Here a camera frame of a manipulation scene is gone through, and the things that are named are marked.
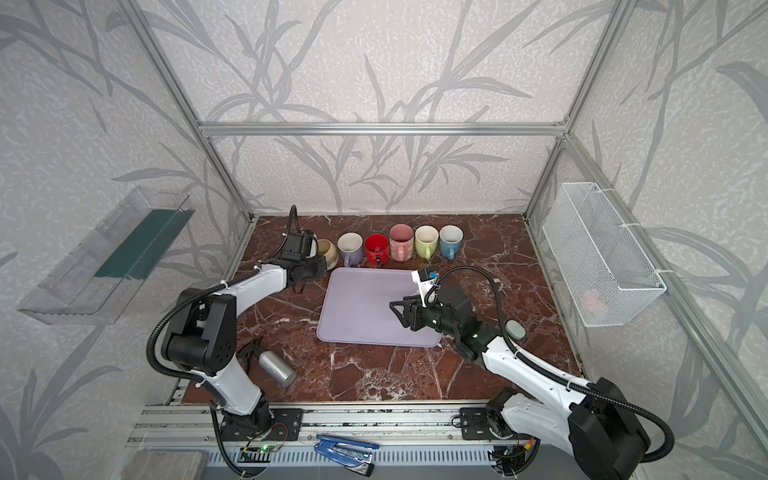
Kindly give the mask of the purple mug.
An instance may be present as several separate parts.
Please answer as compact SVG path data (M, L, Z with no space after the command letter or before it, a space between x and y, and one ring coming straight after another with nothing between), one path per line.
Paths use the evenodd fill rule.
M344 233L338 239L337 248L345 268L359 267L363 263L365 258L364 239L360 234Z

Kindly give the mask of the blue mug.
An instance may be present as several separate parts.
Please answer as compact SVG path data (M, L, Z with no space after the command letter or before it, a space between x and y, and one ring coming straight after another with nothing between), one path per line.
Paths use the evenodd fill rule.
M439 246L441 255L452 261L457 256L463 242L463 230L456 225L446 225L439 231Z

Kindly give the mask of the red mug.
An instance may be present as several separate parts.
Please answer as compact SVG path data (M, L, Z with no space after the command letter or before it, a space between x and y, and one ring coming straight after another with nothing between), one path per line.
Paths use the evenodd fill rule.
M368 263L381 268L389 260L389 239L383 234L371 234L364 241L365 255Z

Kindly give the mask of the light green mug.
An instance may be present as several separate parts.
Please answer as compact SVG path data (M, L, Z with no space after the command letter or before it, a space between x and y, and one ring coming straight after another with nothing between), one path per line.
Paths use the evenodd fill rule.
M426 261L430 261L435 255L439 244L438 230L429 225L418 227L414 233L414 244L417 255Z

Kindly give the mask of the pink patterned mug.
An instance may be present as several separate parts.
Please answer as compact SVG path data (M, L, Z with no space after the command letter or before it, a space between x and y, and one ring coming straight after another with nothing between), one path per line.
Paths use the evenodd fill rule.
M403 223L392 226L389 230L389 249L393 261L409 260L414 250L414 230Z

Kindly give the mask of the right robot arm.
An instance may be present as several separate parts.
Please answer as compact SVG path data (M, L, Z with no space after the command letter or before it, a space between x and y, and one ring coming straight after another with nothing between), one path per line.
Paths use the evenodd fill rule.
M420 295L389 304L401 325L448 335L465 359L511 381L520 393L503 399L494 427L501 436L526 434L570 454L591 479L627 479L641 463L658 461L675 445L659 416L626 400L612 382L590 382L531 355L504 330L478 319L457 285L438 289L427 306Z

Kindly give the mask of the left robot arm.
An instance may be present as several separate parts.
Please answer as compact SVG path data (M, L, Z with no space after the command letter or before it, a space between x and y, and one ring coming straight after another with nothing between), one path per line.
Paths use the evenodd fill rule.
M316 235L303 230L284 235L283 244L254 272L207 288L188 288L158 322L146 346L156 372L207 389L229 421L258 432L268 429L268 401L236 358L237 320L266 297L326 274Z

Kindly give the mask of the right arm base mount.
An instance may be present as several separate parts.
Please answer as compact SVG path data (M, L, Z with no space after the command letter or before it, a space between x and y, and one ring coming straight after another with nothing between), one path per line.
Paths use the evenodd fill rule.
M516 433L507 424L502 409L489 402L483 407L464 407L450 423L461 430L463 440L509 440Z

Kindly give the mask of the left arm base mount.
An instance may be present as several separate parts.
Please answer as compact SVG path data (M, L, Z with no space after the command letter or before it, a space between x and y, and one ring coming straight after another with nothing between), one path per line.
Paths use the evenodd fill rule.
M296 441L303 415L301 408L272 408L263 397L249 415L223 411L219 432L224 441Z

